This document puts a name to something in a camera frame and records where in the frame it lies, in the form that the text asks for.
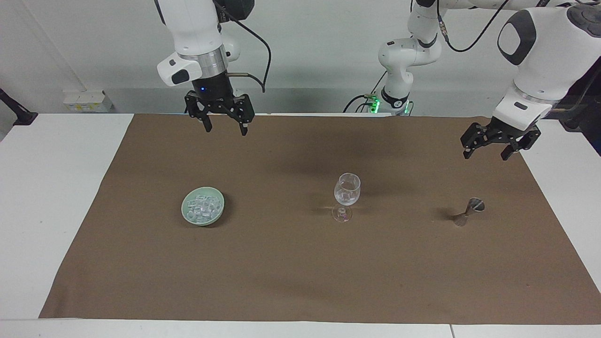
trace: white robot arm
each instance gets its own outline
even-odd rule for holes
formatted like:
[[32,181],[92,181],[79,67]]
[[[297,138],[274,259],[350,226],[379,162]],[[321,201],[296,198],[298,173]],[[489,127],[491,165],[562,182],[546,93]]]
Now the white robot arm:
[[222,35],[220,23],[232,17],[246,19],[254,0],[154,2],[175,44],[175,52],[157,66],[163,82],[169,86],[192,83],[194,91],[185,97],[186,112],[199,119],[207,132],[212,129],[208,115],[212,112],[235,119],[242,135],[246,135],[248,123],[254,117],[252,103],[246,94],[234,95],[230,77],[240,76],[240,73],[227,72],[228,62],[238,59],[240,49],[232,39]]
[[[517,10],[499,34],[499,50],[519,73],[493,113],[490,128],[472,125],[462,137],[464,155],[490,143],[510,143],[503,158],[528,149],[540,132],[535,123],[543,118],[601,54],[601,6],[567,4],[565,7],[536,7],[539,0],[416,0],[408,28],[411,38],[385,43],[379,51],[386,68],[386,85],[378,92],[380,111],[402,114],[407,105],[413,75],[410,66],[435,62],[441,54],[442,17],[449,9],[488,8]],[[562,1],[552,1],[550,5]]]

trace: glass base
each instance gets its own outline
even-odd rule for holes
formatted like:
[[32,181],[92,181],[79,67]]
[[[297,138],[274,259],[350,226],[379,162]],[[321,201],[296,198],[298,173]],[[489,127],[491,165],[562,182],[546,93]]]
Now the glass base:
[[347,206],[338,205],[332,208],[332,216],[336,221],[345,223],[350,221],[350,218],[353,216],[353,211]]

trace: white table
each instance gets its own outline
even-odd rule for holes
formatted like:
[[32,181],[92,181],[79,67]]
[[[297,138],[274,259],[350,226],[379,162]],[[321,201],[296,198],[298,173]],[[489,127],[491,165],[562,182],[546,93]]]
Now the white table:
[[[31,126],[13,128],[0,142],[0,338],[601,337],[601,325],[36,319],[132,116],[40,115]],[[599,288],[601,158],[582,135],[565,132],[556,121],[538,126],[542,136],[523,156]]]

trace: light green bowl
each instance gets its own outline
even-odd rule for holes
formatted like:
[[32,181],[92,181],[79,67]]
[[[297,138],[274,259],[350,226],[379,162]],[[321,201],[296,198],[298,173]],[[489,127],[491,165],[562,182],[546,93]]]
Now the light green bowl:
[[[212,219],[208,222],[201,223],[201,222],[193,222],[186,217],[186,214],[188,213],[188,201],[195,200],[196,196],[198,196],[198,195],[217,197],[219,199],[219,201],[221,202],[221,211],[219,212],[219,214],[217,216],[215,216],[214,219]],[[184,198],[184,201],[182,202],[182,216],[184,217],[184,219],[186,221],[194,224],[195,226],[200,226],[200,227],[209,226],[209,225],[215,223],[215,221],[217,221],[219,219],[219,217],[221,217],[221,214],[224,212],[224,209],[225,209],[225,199],[224,199],[223,194],[221,194],[221,192],[219,190],[217,190],[215,188],[211,188],[210,186],[204,186],[202,188],[192,190],[186,196],[186,198]]]

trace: brown mat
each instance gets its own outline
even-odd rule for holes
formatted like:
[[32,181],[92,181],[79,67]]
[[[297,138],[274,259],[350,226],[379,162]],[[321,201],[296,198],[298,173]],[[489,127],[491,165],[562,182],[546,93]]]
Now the brown mat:
[[[520,155],[473,119],[136,115],[41,318],[601,324],[601,296]],[[362,180],[351,222],[338,176]],[[211,229],[184,196],[226,196]],[[487,209],[464,228],[470,197]]]

